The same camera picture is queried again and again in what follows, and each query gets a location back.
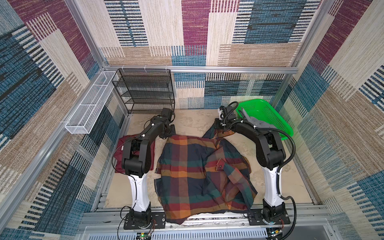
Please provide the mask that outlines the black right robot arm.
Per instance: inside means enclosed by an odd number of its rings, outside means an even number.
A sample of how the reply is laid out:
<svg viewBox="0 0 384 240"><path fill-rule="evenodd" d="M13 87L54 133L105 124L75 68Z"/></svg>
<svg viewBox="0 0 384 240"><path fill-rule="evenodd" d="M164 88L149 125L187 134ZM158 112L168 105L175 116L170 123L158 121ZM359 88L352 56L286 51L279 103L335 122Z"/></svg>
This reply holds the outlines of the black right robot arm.
<svg viewBox="0 0 384 240"><path fill-rule="evenodd" d="M227 107L221 106L215 127L225 132L239 133L255 143L256 159L263 168L266 187L261 214L263 221L272 225L284 215L285 211L280 190L280 176L286 153L276 127L251 117L243 108L241 109L243 117L236 117L234 111L238 105L239 103L232 102Z"/></svg>

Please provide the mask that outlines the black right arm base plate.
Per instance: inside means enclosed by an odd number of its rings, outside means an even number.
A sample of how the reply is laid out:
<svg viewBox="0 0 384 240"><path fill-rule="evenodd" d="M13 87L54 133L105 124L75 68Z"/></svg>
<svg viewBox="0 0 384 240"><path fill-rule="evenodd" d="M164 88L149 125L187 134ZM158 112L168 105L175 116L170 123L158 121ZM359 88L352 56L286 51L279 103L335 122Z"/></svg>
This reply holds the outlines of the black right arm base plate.
<svg viewBox="0 0 384 240"><path fill-rule="evenodd" d="M267 221L263 217L263 209L251 209L251 211L247 213L247 218L250 226L290 225L291 220L293 220L293 218L289 217L286 210L284 210L283 214L279 217L273 217Z"/></svg>

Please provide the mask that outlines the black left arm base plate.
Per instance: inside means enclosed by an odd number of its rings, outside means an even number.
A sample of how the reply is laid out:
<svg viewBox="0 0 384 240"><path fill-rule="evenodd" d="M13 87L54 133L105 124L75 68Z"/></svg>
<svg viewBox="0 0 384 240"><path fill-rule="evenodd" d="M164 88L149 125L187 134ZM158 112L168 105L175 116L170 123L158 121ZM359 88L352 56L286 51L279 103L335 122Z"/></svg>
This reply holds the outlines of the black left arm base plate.
<svg viewBox="0 0 384 240"><path fill-rule="evenodd" d="M127 213L124 219L124 230L149 230L150 228L164 229L166 215L164 212L137 212Z"/></svg>

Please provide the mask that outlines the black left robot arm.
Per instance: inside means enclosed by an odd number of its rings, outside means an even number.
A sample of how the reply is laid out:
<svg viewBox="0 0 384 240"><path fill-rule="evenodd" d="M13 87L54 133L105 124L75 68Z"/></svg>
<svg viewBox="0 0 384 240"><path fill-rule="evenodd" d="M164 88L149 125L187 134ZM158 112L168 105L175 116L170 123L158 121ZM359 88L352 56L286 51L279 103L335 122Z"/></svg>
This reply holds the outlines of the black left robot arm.
<svg viewBox="0 0 384 240"><path fill-rule="evenodd" d="M127 214L126 229L148 228L155 221L147 190L147 176L152 165L151 145L160 137L166 139L176 133L172 124L175 113L164 108L149 120L148 126L137 136L123 144L122 169L128 176L132 192L132 206Z"/></svg>

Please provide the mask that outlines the multicolour plaid long sleeve shirt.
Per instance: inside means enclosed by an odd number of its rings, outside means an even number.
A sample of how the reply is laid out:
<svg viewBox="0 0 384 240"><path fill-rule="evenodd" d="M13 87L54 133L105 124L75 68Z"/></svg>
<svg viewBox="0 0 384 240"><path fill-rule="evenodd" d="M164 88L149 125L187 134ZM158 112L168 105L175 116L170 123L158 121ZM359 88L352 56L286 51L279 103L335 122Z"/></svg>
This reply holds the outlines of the multicolour plaid long sleeve shirt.
<svg viewBox="0 0 384 240"><path fill-rule="evenodd" d="M249 161L227 136L211 127L201 138L174 135L158 160L155 190L167 222L182 224L198 214L245 213L257 190Z"/></svg>

